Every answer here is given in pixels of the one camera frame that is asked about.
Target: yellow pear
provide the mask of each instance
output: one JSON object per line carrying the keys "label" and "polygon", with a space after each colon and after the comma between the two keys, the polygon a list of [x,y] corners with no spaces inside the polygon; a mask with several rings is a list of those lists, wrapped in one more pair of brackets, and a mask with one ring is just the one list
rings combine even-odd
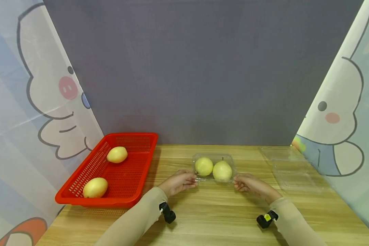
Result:
{"label": "yellow pear", "polygon": [[127,150],[125,147],[115,147],[109,151],[107,160],[112,163],[121,163],[127,158]]}
{"label": "yellow pear", "polygon": [[108,188],[108,182],[104,178],[94,178],[87,182],[83,187],[83,197],[99,198],[102,197]]}
{"label": "yellow pear", "polygon": [[228,182],[233,175],[231,166],[226,161],[219,161],[213,167],[213,178],[219,182]]}
{"label": "yellow pear", "polygon": [[206,157],[201,157],[195,162],[195,171],[200,176],[208,176],[213,170],[213,162]]}

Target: red plastic basket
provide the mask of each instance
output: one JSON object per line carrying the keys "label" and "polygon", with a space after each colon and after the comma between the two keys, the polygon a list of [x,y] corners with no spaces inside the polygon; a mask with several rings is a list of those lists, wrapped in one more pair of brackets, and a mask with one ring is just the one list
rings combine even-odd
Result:
{"label": "red plastic basket", "polygon": [[[154,133],[106,135],[57,192],[56,202],[84,207],[133,207],[141,198],[157,140]],[[125,147],[128,156],[122,163],[110,163],[107,154],[118,146]],[[107,192],[101,198],[84,198],[83,187],[97,177],[107,180]]]}

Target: gray backdrop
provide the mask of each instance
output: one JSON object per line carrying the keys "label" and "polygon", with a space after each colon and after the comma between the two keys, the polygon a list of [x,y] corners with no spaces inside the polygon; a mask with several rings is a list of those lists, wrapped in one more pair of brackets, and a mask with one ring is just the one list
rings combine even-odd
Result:
{"label": "gray backdrop", "polygon": [[104,134],[289,145],[361,0],[44,0]]}

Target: cartoon curtain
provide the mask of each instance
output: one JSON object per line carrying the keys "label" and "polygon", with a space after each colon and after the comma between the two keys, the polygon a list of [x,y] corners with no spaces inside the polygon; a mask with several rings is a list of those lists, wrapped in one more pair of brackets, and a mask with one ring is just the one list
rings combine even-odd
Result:
{"label": "cartoon curtain", "polygon": [[369,0],[365,0],[293,145],[369,227]]}
{"label": "cartoon curtain", "polygon": [[102,138],[42,1],[0,0],[0,245],[35,245]]}

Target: beige sleeve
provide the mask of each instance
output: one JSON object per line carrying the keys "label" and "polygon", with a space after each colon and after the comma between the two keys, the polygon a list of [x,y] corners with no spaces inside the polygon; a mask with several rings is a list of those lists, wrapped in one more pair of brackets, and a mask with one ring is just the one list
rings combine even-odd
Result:
{"label": "beige sleeve", "polygon": [[100,237],[95,246],[132,246],[159,219],[159,205],[167,201],[158,187],[148,191]]}
{"label": "beige sleeve", "polygon": [[288,199],[282,197],[270,204],[278,219],[275,221],[277,230],[290,246],[320,246],[327,245],[322,238],[313,231],[304,217]]}

